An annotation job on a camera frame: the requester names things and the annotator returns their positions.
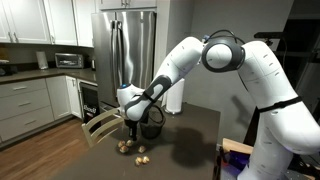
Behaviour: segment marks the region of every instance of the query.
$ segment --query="stainless steel refrigerator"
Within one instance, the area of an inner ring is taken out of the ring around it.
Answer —
[[[116,91],[121,84],[146,88],[151,83],[155,24],[152,11],[92,14],[100,109],[118,107]]]

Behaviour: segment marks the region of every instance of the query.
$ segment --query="tabletop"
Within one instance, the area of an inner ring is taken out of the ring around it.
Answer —
[[[156,139],[140,137],[121,154],[118,142],[129,139],[122,126],[53,179],[212,179],[220,112],[189,104],[183,108],[179,115],[164,113],[166,123]],[[142,154],[140,145],[146,147]],[[150,162],[135,166],[136,157],[143,156]]]

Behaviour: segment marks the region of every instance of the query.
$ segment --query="white cabinet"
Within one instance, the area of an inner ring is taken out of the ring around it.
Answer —
[[[78,46],[93,47],[91,14],[96,12],[95,0],[73,0]]]
[[[50,44],[50,36],[44,5],[42,0],[0,0],[3,9],[0,10],[2,31],[8,31],[4,23],[7,18],[10,32],[4,32],[8,42],[10,37],[14,43]]]
[[[72,0],[44,0],[52,44],[77,45]]]
[[[0,42],[11,42],[10,33],[7,16],[0,0]]]
[[[55,120],[71,114],[65,76],[46,78],[53,117]]]
[[[156,7],[156,0],[101,0],[100,10]]]
[[[53,122],[51,106],[14,116],[0,121],[1,138],[6,141],[51,122]]]
[[[77,79],[66,76],[71,113],[82,119],[79,91]]]
[[[2,141],[6,142],[53,122],[44,79],[1,85],[0,92],[0,137]]]

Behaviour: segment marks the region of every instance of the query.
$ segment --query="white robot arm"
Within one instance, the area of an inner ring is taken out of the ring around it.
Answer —
[[[214,38],[204,45],[195,38],[186,38],[166,57],[146,90],[133,85],[118,89],[121,114],[130,122],[143,120],[152,104],[200,58],[213,72],[237,70],[260,110],[250,163],[238,179],[282,179],[293,153],[320,151],[318,124],[291,87],[278,59],[260,41],[239,46],[226,38]]]

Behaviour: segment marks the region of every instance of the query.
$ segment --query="wooden floor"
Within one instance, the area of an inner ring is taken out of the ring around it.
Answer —
[[[0,152],[0,179],[50,179],[89,149],[72,119]]]

